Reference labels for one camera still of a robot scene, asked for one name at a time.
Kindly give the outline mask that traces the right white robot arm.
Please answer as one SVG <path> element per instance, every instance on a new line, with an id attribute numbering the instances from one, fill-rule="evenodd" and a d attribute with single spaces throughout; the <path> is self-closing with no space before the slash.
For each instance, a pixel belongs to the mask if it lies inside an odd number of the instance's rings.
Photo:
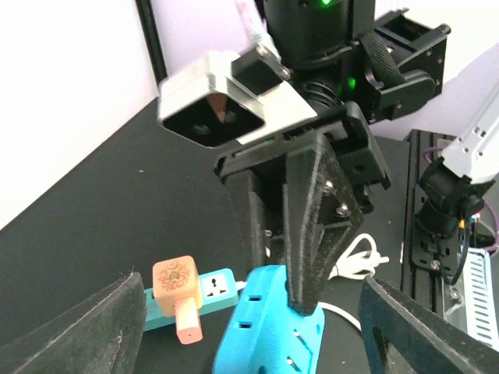
<path id="1" fill-rule="evenodd" d="M 283 264 L 288 306 L 309 316 L 327 278 L 373 210 L 370 189 L 391 186 L 370 125 L 412 114 L 440 93 L 448 26 L 376 18 L 372 1 L 258 1 L 257 19 L 308 114 L 223 153 L 251 267 Z"/>

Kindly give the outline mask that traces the orange cube plug adapter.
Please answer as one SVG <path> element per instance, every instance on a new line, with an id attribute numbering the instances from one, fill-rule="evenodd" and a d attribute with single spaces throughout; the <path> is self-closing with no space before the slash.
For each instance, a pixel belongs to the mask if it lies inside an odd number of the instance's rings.
<path id="1" fill-rule="evenodd" d="M 152 281 L 153 295 L 162 314 L 175 320 L 179 342 L 188 345 L 201 341 L 203 294 L 194 258 L 186 255 L 155 263 Z"/>

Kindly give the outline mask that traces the blue plug adapter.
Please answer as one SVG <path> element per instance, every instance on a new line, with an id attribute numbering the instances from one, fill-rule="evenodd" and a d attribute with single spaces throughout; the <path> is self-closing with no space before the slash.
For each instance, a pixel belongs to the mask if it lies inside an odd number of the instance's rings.
<path id="1" fill-rule="evenodd" d="M 252 270 L 215 355 L 213 373 L 315 373 L 325 316 L 288 307 L 284 265 Z"/>

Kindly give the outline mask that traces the teal power strip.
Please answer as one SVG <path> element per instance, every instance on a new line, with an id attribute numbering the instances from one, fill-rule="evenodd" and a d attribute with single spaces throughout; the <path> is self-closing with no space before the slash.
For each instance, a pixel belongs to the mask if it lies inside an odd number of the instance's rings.
<path id="1" fill-rule="evenodd" d="M 201 316 L 235 306 L 239 301 L 239 291 L 234 274 L 229 268 L 216 270 L 200 275 L 203 306 L 199 310 Z M 144 291 L 147 315 L 144 332 L 156 330 L 175 323 L 175 317 L 166 317 L 161 312 L 153 295 L 153 289 Z"/>

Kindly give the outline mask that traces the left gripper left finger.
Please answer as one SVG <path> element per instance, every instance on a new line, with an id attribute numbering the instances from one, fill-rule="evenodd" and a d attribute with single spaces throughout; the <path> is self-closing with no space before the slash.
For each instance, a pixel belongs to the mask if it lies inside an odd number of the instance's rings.
<path id="1" fill-rule="evenodd" d="M 146 319 L 134 272 L 1 347 L 2 373 L 132 373 Z"/>

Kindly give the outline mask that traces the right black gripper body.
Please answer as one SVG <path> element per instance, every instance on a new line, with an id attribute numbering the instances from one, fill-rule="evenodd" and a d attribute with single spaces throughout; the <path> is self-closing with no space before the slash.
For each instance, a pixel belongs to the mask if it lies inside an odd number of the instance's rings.
<path id="1" fill-rule="evenodd" d="M 376 184 L 391 187 L 390 172 L 361 108 L 352 101 L 221 153 L 214 173 L 223 181 L 300 148 L 316 135 L 325 136 L 331 145 L 361 211 L 373 212 L 368 189 Z"/>

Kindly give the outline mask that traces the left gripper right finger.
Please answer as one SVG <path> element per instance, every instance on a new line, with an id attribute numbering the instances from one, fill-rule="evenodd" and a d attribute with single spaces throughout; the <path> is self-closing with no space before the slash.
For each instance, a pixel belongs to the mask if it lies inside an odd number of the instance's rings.
<path id="1" fill-rule="evenodd" d="M 372 373 L 497 373 L 498 352 L 389 283 L 366 278 L 359 320 Z"/>

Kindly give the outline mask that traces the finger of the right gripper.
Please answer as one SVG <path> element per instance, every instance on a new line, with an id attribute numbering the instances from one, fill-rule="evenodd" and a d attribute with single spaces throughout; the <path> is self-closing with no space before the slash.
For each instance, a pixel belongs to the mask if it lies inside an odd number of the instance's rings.
<path id="1" fill-rule="evenodd" d="M 333 266 L 353 240 L 363 214 L 324 135 L 288 153 L 283 185 L 288 304 L 313 314 Z"/>
<path id="2" fill-rule="evenodd" d="M 288 262 L 285 190 L 283 178 L 259 178 L 252 171 L 241 171 L 228 177 L 228 192 L 249 269 Z"/>

